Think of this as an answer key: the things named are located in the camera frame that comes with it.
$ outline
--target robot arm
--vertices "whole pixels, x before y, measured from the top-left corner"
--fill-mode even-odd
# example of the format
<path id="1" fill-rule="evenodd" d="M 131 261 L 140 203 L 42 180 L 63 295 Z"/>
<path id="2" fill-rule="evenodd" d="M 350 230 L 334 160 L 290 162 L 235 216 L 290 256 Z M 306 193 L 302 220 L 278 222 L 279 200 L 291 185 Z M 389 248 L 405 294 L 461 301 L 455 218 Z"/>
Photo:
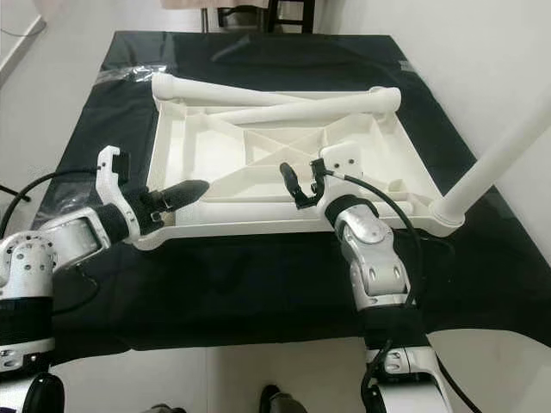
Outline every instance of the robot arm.
<path id="1" fill-rule="evenodd" d="M 350 265 L 358 314 L 367 330 L 380 333 L 365 337 L 368 369 L 376 379 L 376 385 L 362 383 L 367 411 L 452 413 L 443 375 L 423 332 L 420 315 L 414 306 L 404 308 L 412 285 L 404 263 L 394 251 L 392 229 L 378 218 L 374 204 L 362 198 L 356 186 L 336 179 L 336 174 L 325 169 L 325 164 L 338 165 L 346 175 L 361 176 L 357 166 L 361 164 L 357 162 L 359 153 L 352 143 L 324 148 L 322 158 L 311 164 L 315 184 L 314 196 L 310 198 L 302 192 L 288 164 L 282 164 L 280 171 L 296 206 L 315 206 L 331 223 Z M 404 323 L 395 323 L 404 316 Z M 396 330 L 401 338 L 385 348 L 388 337 L 396 335 Z"/>
<path id="2" fill-rule="evenodd" d="M 53 275 L 157 230 L 164 224 L 161 213 L 195 202 L 208 189 L 207 182 L 186 181 L 125 197 L 119 181 L 127 175 L 127 157 L 112 146 L 100 152 L 97 168 L 96 190 L 104 205 L 68 213 L 38 231 L 18 232 L 0 242 L 2 413 L 63 411 L 63 385 L 47 373 L 54 350 Z"/>

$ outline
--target white plastic rod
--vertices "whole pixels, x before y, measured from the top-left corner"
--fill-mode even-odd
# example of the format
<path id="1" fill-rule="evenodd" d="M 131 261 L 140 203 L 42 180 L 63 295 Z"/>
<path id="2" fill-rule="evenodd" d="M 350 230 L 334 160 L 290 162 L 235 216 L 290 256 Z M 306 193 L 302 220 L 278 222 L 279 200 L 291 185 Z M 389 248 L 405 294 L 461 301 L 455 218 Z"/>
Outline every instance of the white plastic rod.
<path id="1" fill-rule="evenodd" d="M 551 126 L 551 87 L 430 210 L 445 225 L 461 225 L 465 213 Z"/>
<path id="2" fill-rule="evenodd" d="M 252 108 L 212 114 L 233 125 L 274 120 L 317 119 L 340 114 L 396 112 L 401 102 L 397 88 L 377 88 L 358 95 L 332 97 L 317 101 L 288 103 L 269 108 Z"/>
<path id="3" fill-rule="evenodd" d="M 398 206 L 411 216 L 413 205 L 397 201 Z M 384 202 L 373 203 L 382 218 L 398 217 Z M 314 208 L 297 209 L 293 202 L 252 202 L 244 207 L 237 202 L 202 202 L 194 211 L 194 224 L 230 224 L 250 221 L 287 221 L 290 219 L 319 219 Z"/>
<path id="4" fill-rule="evenodd" d="M 198 99 L 239 106 L 271 106 L 308 101 L 301 97 L 181 79 L 167 73 L 155 73 L 153 75 L 152 91 L 153 96 L 161 101 L 177 98 Z"/>

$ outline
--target chair leg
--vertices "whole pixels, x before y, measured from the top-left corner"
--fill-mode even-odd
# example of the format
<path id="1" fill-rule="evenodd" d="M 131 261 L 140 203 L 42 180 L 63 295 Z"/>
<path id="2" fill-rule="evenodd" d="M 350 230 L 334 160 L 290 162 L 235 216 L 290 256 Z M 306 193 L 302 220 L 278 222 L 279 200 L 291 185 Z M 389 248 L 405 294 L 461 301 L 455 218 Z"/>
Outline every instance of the chair leg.
<path id="1" fill-rule="evenodd" d="M 268 3 L 268 33 L 274 33 L 277 19 L 277 7 L 279 0 L 269 0 Z"/>
<path id="2" fill-rule="evenodd" d="M 226 25 L 226 9 L 225 8 L 218 8 L 218 27 L 223 28 Z"/>
<path id="3" fill-rule="evenodd" d="M 257 25 L 258 25 L 258 31 L 260 33 L 263 33 L 266 31 L 266 21 L 268 20 L 267 17 L 268 9 L 261 9 L 260 7 L 257 9 Z"/>
<path id="4" fill-rule="evenodd" d="M 304 0 L 302 9 L 302 33 L 313 32 L 313 9 L 315 3 L 315 0 Z"/>

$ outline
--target black cable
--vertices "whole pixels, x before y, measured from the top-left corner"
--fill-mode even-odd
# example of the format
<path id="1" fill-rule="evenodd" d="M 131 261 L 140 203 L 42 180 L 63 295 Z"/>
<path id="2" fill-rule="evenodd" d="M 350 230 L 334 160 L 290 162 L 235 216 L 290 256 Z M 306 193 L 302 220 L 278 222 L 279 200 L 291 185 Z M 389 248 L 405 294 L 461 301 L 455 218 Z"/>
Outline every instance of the black cable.
<path id="1" fill-rule="evenodd" d="M 473 403 L 473 401 L 468 398 L 468 396 L 463 392 L 463 390 L 459 387 L 459 385 L 451 378 L 451 376 L 448 373 L 448 370 L 446 370 L 446 367 L 442 364 L 442 361 L 438 359 L 438 366 L 440 367 L 440 371 L 442 372 L 442 376 L 448 381 L 449 386 L 454 389 L 455 394 L 459 396 L 459 398 L 463 401 L 464 404 L 468 406 L 470 410 L 473 411 L 473 413 L 482 413 L 482 410 L 480 410 L 478 407 L 476 407 L 476 404 Z"/>
<path id="2" fill-rule="evenodd" d="M 396 234 L 399 237 L 409 237 L 410 236 L 409 232 L 403 232 L 401 230 L 397 230 Z M 451 258 L 451 261 L 452 262 L 455 261 L 455 258 L 457 256 L 457 254 L 455 252 L 455 246 L 451 242 L 446 241 L 445 239 L 437 238 L 437 237 L 419 236 L 419 239 L 421 241 L 424 241 L 424 242 L 427 242 L 427 243 L 433 243 L 435 245 L 440 245 L 441 247 L 445 248 L 446 250 L 448 250 L 448 255 Z M 421 295 L 421 300 L 423 298 L 423 293 L 424 293 L 424 290 L 420 294 Z"/>
<path id="3" fill-rule="evenodd" d="M 83 299 L 82 301 L 80 301 L 76 304 L 73 304 L 73 305 L 69 305 L 65 308 L 61 308 L 59 310 L 52 311 L 53 316 L 59 316 L 61 314 L 66 314 L 67 312 L 75 311 L 75 310 L 78 310 L 79 308 L 84 307 L 91 300 L 93 300 L 97 296 L 97 294 L 100 292 L 100 289 L 101 289 L 100 284 L 99 284 L 99 282 L 97 282 L 97 280 L 95 278 L 90 277 L 89 275 L 87 275 L 83 271 L 83 269 L 80 265 L 76 266 L 76 270 L 83 276 L 83 278 L 88 280 L 92 284 L 92 286 L 94 286 L 94 289 L 92 290 L 92 293 L 88 297 Z"/>
<path id="4" fill-rule="evenodd" d="M 420 285 L 421 281 L 421 274 L 423 273 L 423 250 L 421 248 L 421 239 L 419 237 L 419 234 L 415 227 L 413 226 L 412 222 L 407 218 L 407 215 L 402 211 L 402 208 L 394 202 L 393 199 L 391 199 L 387 194 L 382 192 L 377 187 L 374 187 L 373 185 L 362 181 L 361 179 L 357 179 L 354 176 L 339 176 L 335 175 L 335 172 L 332 170 L 326 170 L 325 173 L 329 176 L 333 176 L 338 179 L 342 179 L 344 181 L 355 183 L 356 185 L 359 185 L 362 188 L 366 188 L 368 191 L 372 192 L 373 194 L 377 195 L 379 198 L 384 200 L 400 217 L 404 225 L 406 226 L 406 229 L 408 233 L 411 235 L 413 239 L 413 243 L 415 244 L 415 251 L 417 255 L 417 261 L 416 261 L 416 267 L 412 274 L 413 282 L 410 283 L 410 291 L 408 292 L 406 296 L 406 301 L 404 302 L 404 305 L 402 308 L 408 309 L 413 306 L 413 300 L 416 298 L 417 293 L 417 287 Z M 362 398 L 364 394 L 364 390 L 368 389 L 369 381 L 373 378 L 373 374 L 375 372 L 375 369 L 379 362 L 387 355 L 388 350 L 392 347 L 393 344 L 393 336 L 394 331 L 397 328 L 397 324 L 392 327 L 390 337 L 387 339 L 387 342 L 385 343 L 385 346 L 379 350 L 375 358 L 372 360 L 371 363 L 369 363 L 368 368 L 366 370 L 366 373 L 363 376 L 362 380 Z"/>
<path id="5" fill-rule="evenodd" d="M 4 34 L 7 34 L 8 36 L 14 36 L 14 37 L 33 37 L 33 36 L 36 36 L 36 35 L 42 33 L 44 31 L 44 29 L 46 29 L 46 26 L 47 26 L 47 23 L 44 22 L 44 24 L 42 24 L 41 28 L 39 28 L 35 32 L 29 33 L 29 34 L 12 33 L 12 32 L 9 32 L 8 30 L 3 29 L 3 28 L 0 28 L 0 32 L 2 32 Z"/>
<path id="6" fill-rule="evenodd" d="M 417 230 L 415 229 L 415 227 L 413 226 L 412 222 L 409 220 L 409 218 L 407 218 L 407 215 L 404 213 L 404 211 L 402 211 L 402 209 L 398 206 L 398 204 L 396 204 L 396 202 L 394 202 L 387 194 L 382 192 L 377 187 L 374 187 L 373 185 L 370 185 L 367 182 L 362 181 L 361 179 L 357 179 L 354 176 L 335 175 L 335 172 L 332 171 L 332 170 L 327 170 L 326 174 L 329 175 L 329 176 L 333 176 L 335 178 L 338 178 L 338 179 L 342 179 L 344 181 L 355 183 L 356 185 L 359 185 L 362 188 L 366 188 L 368 191 L 376 194 L 382 200 L 384 200 L 398 214 L 400 219 L 404 222 L 404 225 L 406 226 L 408 235 L 410 235 L 413 238 L 413 241 L 415 243 L 415 250 L 416 250 L 416 253 L 417 253 L 417 257 L 418 257 L 417 266 L 415 267 L 415 273 L 414 273 L 414 276 L 412 277 L 412 278 L 416 279 L 417 282 L 411 283 L 410 291 L 407 295 L 406 302 L 404 303 L 403 308 L 407 308 L 409 306 L 412 306 L 413 300 L 416 298 L 417 287 L 422 282 L 421 277 L 422 277 L 422 274 L 423 274 L 423 250 L 421 248 L 421 239 L 422 238 L 419 236 L 419 234 L 418 234 Z M 446 241 L 439 240 L 437 238 L 432 238 L 432 237 L 423 237 L 423 239 L 426 239 L 427 241 L 431 241 L 431 242 L 438 242 L 441 245 L 444 245 L 447 248 L 449 248 L 451 250 L 452 254 L 455 255 L 455 248 L 450 243 L 447 243 Z M 371 363 L 368 364 L 368 368 L 366 370 L 366 373 L 363 376 L 361 394 L 362 394 L 362 401 L 363 401 L 363 404 L 365 406 L 367 406 L 367 402 L 368 402 L 365 399 L 365 397 L 367 395 L 367 389 L 368 389 L 368 386 L 369 386 L 369 381 L 373 378 L 373 374 L 375 372 L 375 369 L 377 368 L 379 363 L 382 361 L 383 357 L 385 357 L 387 355 L 388 351 L 392 347 L 392 344 L 393 344 L 392 336 L 393 336 L 393 334 L 390 335 L 390 337 L 385 342 L 385 345 L 383 346 L 383 348 L 381 348 L 379 350 L 379 352 L 377 352 L 377 355 L 375 356 L 375 358 L 371 361 Z M 454 382 L 454 380 L 451 378 L 451 376 L 449 375 L 446 368 L 443 366 L 440 359 L 438 359 L 438 366 L 440 367 L 440 370 L 442 371 L 443 377 L 449 382 L 449 385 L 455 391 L 455 393 L 457 393 L 457 396 L 460 397 L 460 399 L 463 401 L 463 403 L 465 403 L 469 407 L 469 409 L 471 409 L 473 411 L 473 413 L 482 413 L 481 410 L 478 407 L 476 407 L 476 405 L 467 397 L 467 395 L 461 390 L 461 388 Z"/>
<path id="7" fill-rule="evenodd" d="M 423 273 L 423 249 L 421 248 L 421 238 L 420 238 L 417 230 L 413 226 L 412 222 L 410 221 L 409 218 L 407 218 L 407 215 L 404 213 L 404 211 L 402 211 L 402 208 L 400 208 L 398 206 L 398 204 L 396 204 L 396 202 L 394 202 L 394 200 L 392 198 L 390 198 L 387 194 L 382 192 L 377 187 L 374 187 L 373 185 L 371 185 L 371 184 L 369 184 L 365 181 L 362 181 L 361 179 L 357 179 L 354 176 L 335 175 L 335 172 L 332 171 L 332 170 L 326 170 L 325 173 L 329 176 L 333 176 L 335 178 L 342 179 L 343 181 L 348 181 L 348 182 L 355 183 L 356 185 L 359 185 L 362 188 L 366 188 L 368 191 L 370 191 L 373 194 L 377 195 L 379 198 L 384 200 L 396 212 L 396 214 L 399 216 L 399 218 L 402 220 L 402 222 L 406 226 L 408 234 L 412 237 L 412 240 L 413 240 L 413 243 L 414 243 L 414 246 L 415 246 L 415 253 L 416 253 L 416 256 L 417 256 L 416 266 L 415 266 L 413 274 L 412 274 L 412 278 L 414 279 L 414 282 L 412 282 L 411 285 L 410 285 L 410 291 L 407 294 L 406 302 L 404 303 L 404 308 L 411 307 L 412 303 L 413 303 L 413 300 L 416 298 L 417 288 L 421 283 L 421 275 Z"/>
<path id="8" fill-rule="evenodd" d="M 19 192 L 19 194 L 15 196 L 15 198 L 8 205 L 8 208 L 6 209 L 6 212 L 2 217 L 2 222 L 0 223 L 0 239 L 4 238 L 6 234 L 6 229 L 8 228 L 9 219 L 11 218 L 11 215 L 14 213 L 15 208 L 17 207 L 17 204 L 23 199 L 25 195 L 27 195 L 27 192 L 29 192 L 31 189 L 40 185 L 44 181 L 47 181 L 48 179 L 52 179 L 58 176 L 70 175 L 70 174 L 95 174 L 96 172 L 97 172 L 96 168 L 84 168 L 80 170 L 61 170 L 59 172 L 53 172 L 51 174 L 41 176 L 40 178 L 29 183 L 25 188 L 23 188 Z"/>
<path id="9" fill-rule="evenodd" d="M 18 194 L 17 191 L 14 191 L 11 188 L 5 187 L 4 185 L 0 185 L 0 191 L 5 192 L 6 194 L 13 195 L 13 196 L 17 196 L 17 194 Z M 23 197 L 23 200 L 26 201 L 26 202 L 31 201 L 31 199 L 26 195 Z"/>

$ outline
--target black tablecloth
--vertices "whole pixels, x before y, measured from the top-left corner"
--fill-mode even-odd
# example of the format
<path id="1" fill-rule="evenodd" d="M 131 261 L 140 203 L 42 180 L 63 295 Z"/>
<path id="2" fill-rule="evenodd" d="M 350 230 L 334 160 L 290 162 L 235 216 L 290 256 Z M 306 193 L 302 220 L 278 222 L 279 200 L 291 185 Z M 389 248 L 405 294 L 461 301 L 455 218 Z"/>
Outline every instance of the black tablecloth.
<path id="1" fill-rule="evenodd" d="M 151 71 L 261 90 L 397 86 L 399 119 L 445 193 L 474 157 L 388 36 L 119 32 L 59 169 L 94 165 L 105 145 L 131 153 L 145 183 L 158 113 Z M 89 177 L 53 181 L 35 226 L 97 204 Z M 513 330 L 551 345 L 549 267 L 492 189 L 446 245 L 424 243 L 427 331 Z M 407 240 L 398 250 L 410 261 Z M 84 269 L 102 284 L 92 303 L 56 317 L 56 361 L 125 351 L 358 335 L 347 265 L 330 233 L 172 240 L 154 251 L 118 245 Z M 90 292 L 58 274 L 55 305 Z"/>

